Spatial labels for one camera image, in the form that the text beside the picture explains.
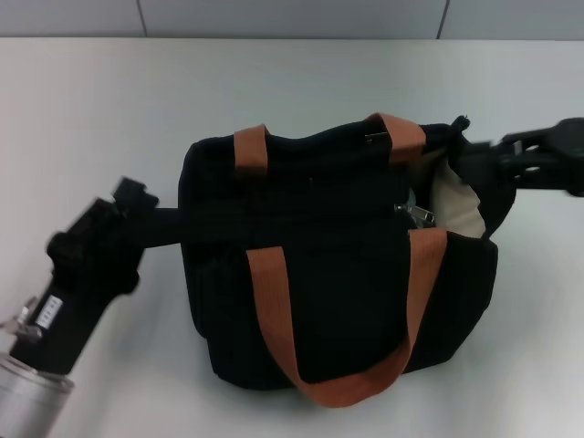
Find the white label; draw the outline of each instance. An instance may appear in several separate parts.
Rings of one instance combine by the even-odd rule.
[[[58,313],[58,310],[61,308],[63,304],[63,300],[57,297],[53,297],[52,295],[48,298],[43,310],[38,314],[36,317],[36,323],[38,326],[42,327],[43,329],[48,329],[55,319],[55,316]]]

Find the orange strap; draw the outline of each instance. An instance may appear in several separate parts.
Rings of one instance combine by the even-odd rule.
[[[407,336],[386,359],[368,370],[321,383],[306,383],[298,373],[286,259],[281,246],[247,251],[255,309],[262,336],[288,378],[313,401],[329,408],[350,406],[379,394],[402,374],[418,336],[446,249],[440,228],[410,232],[411,267],[406,305]]]
[[[376,112],[368,119],[381,119],[391,137],[390,162],[410,162],[422,156],[426,134],[420,125],[406,119]]]
[[[239,130],[234,134],[235,169],[241,173],[267,173],[266,125]]]

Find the zipper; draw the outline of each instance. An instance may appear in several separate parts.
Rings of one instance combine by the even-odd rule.
[[[397,203],[393,206],[393,209],[395,213],[409,215],[418,228],[432,228],[436,225],[436,222],[434,221],[434,213],[424,210],[417,205]]]

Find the white surface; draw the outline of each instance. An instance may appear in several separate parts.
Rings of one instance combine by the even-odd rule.
[[[136,0],[0,1],[0,36],[142,34]]]
[[[582,0],[451,0],[442,38],[581,40],[583,19]]]
[[[484,140],[584,114],[580,43],[5,39],[0,58],[2,316],[44,290],[47,239],[120,175],[175,205],[193,141],[259,122],[303,136],[376,110],[468,114],[468,137]],[[495,236],[491,306],[454,358],[346,410],[218,380],[179,247],[150,250],[141,286],[72,373],[52,436],[580,438],[582,217],[584,201],[519,194]]]
[[[141,0],[152,37],[436,38],[445,0]]]

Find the black bag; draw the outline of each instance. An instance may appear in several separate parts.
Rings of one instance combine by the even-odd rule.
[[[375,114],[299,140],[260,126],[195,143],[179,210],[237,206],[249,227],[237,245],[182,244],[214,372],[339,407],[449,360],[489,304],[489,237],[515,200],[458,176],[468,125]]]

